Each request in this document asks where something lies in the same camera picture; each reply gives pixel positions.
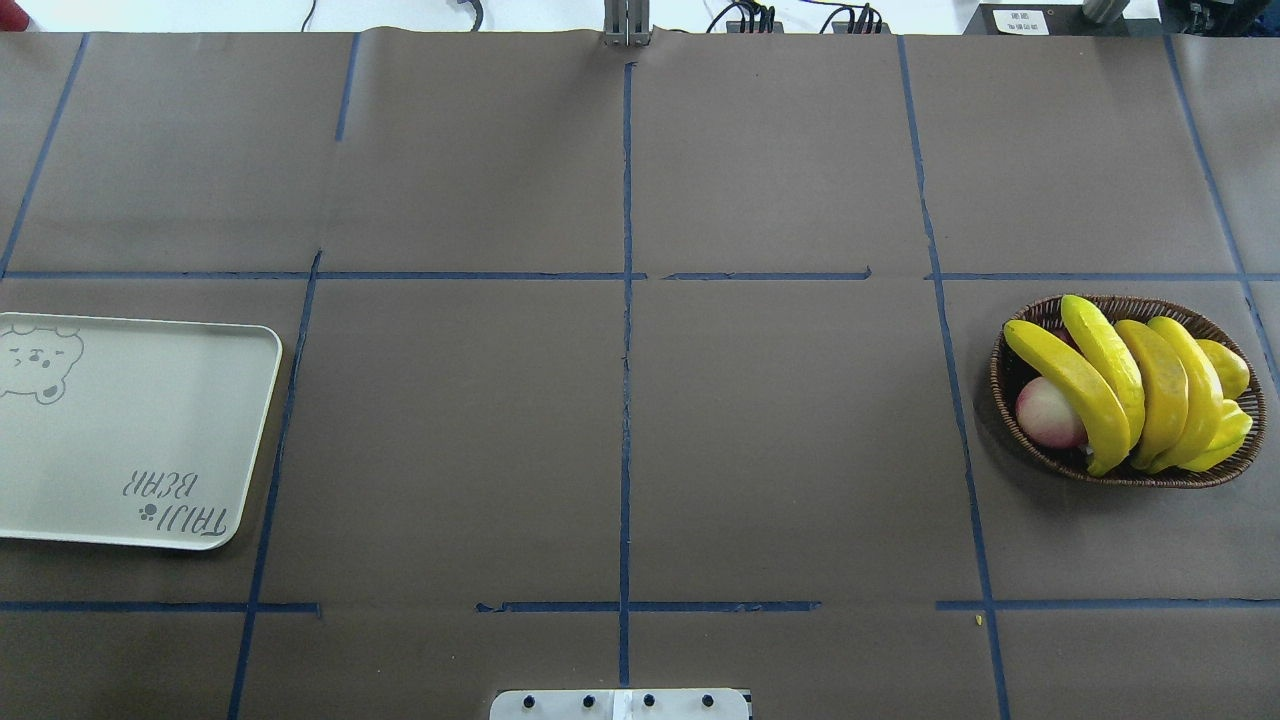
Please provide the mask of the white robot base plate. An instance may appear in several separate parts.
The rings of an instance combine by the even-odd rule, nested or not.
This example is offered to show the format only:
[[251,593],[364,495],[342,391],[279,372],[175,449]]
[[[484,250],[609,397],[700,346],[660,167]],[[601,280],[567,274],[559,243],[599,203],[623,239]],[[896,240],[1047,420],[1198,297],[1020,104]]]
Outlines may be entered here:
[[753,719],[746,691],[726,687],[504,691],[490,719]]

